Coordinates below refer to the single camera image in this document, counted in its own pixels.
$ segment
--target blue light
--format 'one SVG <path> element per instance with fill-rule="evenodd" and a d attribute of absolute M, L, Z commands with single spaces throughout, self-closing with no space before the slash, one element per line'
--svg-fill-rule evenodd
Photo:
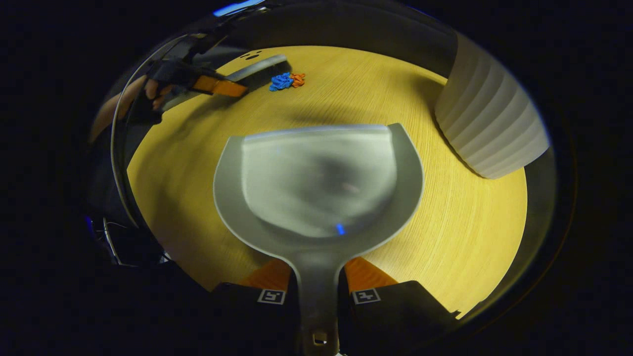
<path fill-rule="evenodd" d="M 243 10 L 244 8 L 247 8 L 248 6 L 262 3 L 263 1 L 264 0 L 248 0 L 248 1 L 244 1 L 243 3 L 231 4 L 221 9 L 215 10 L 213 14 L 217 17 L 230 15 L 232 13 L 238 12 L 239 10 Z"/>

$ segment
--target white ribbed container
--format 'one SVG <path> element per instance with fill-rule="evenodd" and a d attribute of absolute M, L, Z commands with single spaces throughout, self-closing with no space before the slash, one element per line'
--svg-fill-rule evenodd
<path fill-rule="evenodd" d="M 545 126 L 521 85 L 461 34 L 435 114 L 457 154 L 485 178 L 512 173 L 549 147 Z"/>

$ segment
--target black background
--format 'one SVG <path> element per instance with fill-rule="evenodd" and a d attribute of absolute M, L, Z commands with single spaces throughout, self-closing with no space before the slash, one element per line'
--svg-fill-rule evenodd
<path fill-rule="evenodd" d="M 624 104 L 630 100 L 625 58 L 632 20 L 624 2 L 414 5 L 470 36 L 530 92 L 549 98 L 570 122 L 577 148 L 577 208 L 557 261 L 522 302 L 453 351 L 630 353 L 624 300 L 633 272 L 625 245 L 630 238 L 625 158 L 630 159 L 631 142 L 625 124 L 631 115 Z M 82 286 L 98 278 L 99 269 L 91 267 L 95 256 L 86 253 L 91 242 L 76 178 L 105 93 L 157 42 L 201 18 L 202 9 L 220 6 L 118 0 L 2 4 L 8 27 L 3 153 L 9 163 L 4 249 L 9 288 L 3 304 L 12 312 L 3 334 L 9 348 L 30 340 L 31 347 L 55 350 L 57 337 L 73 329 L 66 311 L 90 305 Z"/>

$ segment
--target wooden table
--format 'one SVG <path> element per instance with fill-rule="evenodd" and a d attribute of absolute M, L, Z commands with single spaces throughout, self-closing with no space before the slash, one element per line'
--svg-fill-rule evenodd
<path fill-rule="evenodd" d="M 213 173 L 229 136 L 293 127 L 400 122 L 425 169 L 420 208 L 389 243 L 365 256 L 399 282 L 417 280 L 450 312 L 464 315 L 508 270 L 527 208 L 520 169 L 496 180 L 475 175 L 451 151 L 432 119 L 446 79 L 424 68 L 354 49 L 262 49 L 218 69 L 232 73 L 285 54 L 303 87 L 259 88 L 238 101 L 200 95 L 163 116 L 128 167 L 134 197 L 170 256 L 206 289 L 237 282 L 270 257 L 244 245 L 222 224 Z"/>

